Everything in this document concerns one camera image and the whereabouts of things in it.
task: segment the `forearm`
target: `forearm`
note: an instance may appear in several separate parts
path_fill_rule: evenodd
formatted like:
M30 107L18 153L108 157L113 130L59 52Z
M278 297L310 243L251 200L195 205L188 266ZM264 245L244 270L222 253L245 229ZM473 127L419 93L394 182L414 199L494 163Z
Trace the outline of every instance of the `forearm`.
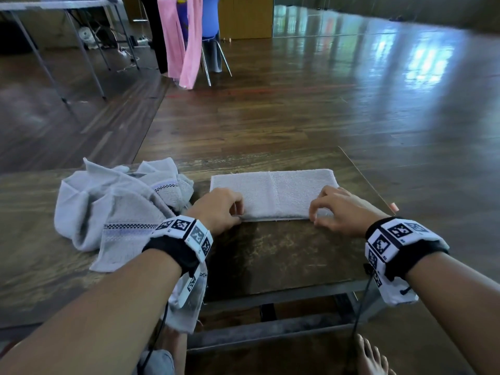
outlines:
M0 373L131 373L180 272L169 255L147 250L11 350Z
M500 367L500 285L449 255L421 259L406 279L481 375Z

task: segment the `gray pants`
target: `gray pants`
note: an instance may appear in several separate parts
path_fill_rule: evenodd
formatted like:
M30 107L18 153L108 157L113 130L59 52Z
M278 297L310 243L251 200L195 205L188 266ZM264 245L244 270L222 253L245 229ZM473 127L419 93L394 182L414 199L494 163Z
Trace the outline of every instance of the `gray pants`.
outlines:
M142 352L139 363L142 364L147 357L148 352ZM166 350L155 350L147 361L144 375L174 375L173 358ZM134 369L132 375L137 375L137 368Z

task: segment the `chair leg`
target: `chair leg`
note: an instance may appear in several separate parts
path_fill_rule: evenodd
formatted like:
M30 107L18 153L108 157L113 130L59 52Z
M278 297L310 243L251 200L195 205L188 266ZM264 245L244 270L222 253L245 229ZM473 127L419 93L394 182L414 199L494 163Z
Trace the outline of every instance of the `chair leg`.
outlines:
M222 59L224 59L224 63L226 64L226 68L229 71L229 75L231 75L231 77L233 77L233 74L231 73L231 70L229 69L228 61L226 60L226 57L224 56L224 52L222 51L221 44L219 42L217 42L217 40L216 40L216 43L217 43L217 46L219 47L219 50L221 51Z
M209 68L207 67L207 59L205 58L205 49L203 49L203 43L202 43L202 61L205 74L207 75L207 81L209 82L209 87L211 87L212 83L210 82Z

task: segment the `hand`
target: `hand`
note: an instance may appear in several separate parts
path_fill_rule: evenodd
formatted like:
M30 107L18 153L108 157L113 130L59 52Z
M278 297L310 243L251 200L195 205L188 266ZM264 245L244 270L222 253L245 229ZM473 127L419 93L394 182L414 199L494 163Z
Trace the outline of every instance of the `hand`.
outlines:
M219 235L241 223L243 196L229 188L215 188L189 208L185 215L200 220L212 236Z
M316 217L319 208L327 208L333 217ZM333 232L364 237L368 228L378 220L389 217L388 214L371 205L343 188L326 185L311 202L309 219L314 225L327 227Z

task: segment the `metal chair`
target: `metal chair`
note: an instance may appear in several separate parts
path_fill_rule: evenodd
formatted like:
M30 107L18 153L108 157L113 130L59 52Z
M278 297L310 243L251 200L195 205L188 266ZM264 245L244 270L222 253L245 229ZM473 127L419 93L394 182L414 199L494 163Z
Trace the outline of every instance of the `metal chair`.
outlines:
M209 87L212 86L210 82L209 69L207 67L207 58L205 56L205 50L203 49L203 42L214 41L221 52L222 60L226 65L231 77L233 74L229 69L228 61L224 56L221 44L217 40L217 34L219 32L218 24L218 2L219 0L203 0L203 16L202 16L202 63L205 74L207 75L207 81L209 82Z

